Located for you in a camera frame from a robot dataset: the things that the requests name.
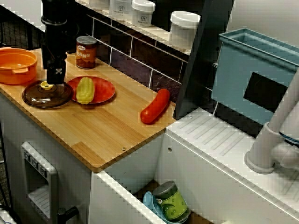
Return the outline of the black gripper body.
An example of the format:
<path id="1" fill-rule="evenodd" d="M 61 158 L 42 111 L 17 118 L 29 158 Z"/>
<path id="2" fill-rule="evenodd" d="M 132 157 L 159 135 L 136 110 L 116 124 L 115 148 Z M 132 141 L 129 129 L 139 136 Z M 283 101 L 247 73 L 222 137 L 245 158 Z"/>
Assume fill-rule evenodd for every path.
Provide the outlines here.
<path id="1" fill-rule="evenodd" d="M 45 37 L 42 40 L 43 68 L 50 69 L 61 65 L 66 59 L 67 20 L 51 21 L 43 15 L 41 21 L 45 25 Z"/>

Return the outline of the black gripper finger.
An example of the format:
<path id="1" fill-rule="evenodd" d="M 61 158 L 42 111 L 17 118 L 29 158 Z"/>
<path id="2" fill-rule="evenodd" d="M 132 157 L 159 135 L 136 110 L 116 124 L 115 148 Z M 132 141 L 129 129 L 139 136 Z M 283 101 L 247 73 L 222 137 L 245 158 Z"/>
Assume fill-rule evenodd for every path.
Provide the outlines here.
<path id="1" fill-rule="evenodd" d="M 65 61 L 52 60 L 47 62 L 47 83 L 62 84 L 65 77 Z"/>

